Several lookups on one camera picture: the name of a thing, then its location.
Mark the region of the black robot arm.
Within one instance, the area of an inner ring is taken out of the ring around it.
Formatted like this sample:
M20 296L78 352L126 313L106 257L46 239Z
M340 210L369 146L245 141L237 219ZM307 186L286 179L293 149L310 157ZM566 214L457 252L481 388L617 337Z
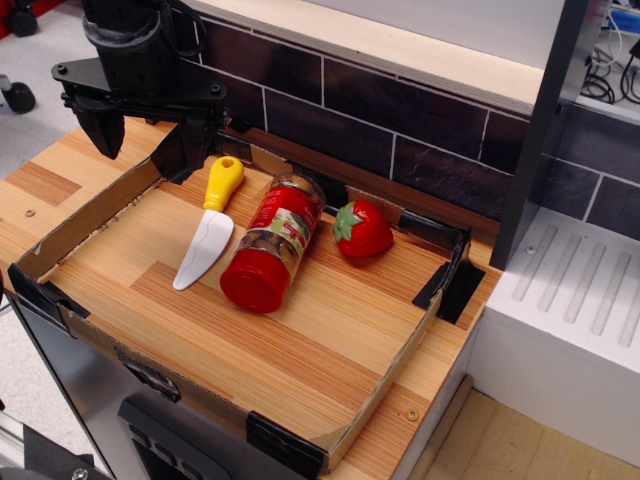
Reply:
M174 13L188 16L200 33L200 16L182 1L85 1L82 25L94 58L55 65L61 99L104 156L118 157L125 120L167 121L174 129L151 159L168 181L180 184L201 169L226 121L226 87L189 63L203 45L182 50Z

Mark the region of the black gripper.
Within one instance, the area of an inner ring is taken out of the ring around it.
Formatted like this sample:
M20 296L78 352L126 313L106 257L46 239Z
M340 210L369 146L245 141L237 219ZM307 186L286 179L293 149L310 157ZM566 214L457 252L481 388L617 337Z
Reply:
M180 154L168 176L182 184L210 155L218 125L227 120L224 84L170 50L105 52L56 64L51 74L61 98L97 150L115 160L125 136L125 116L180 122Z

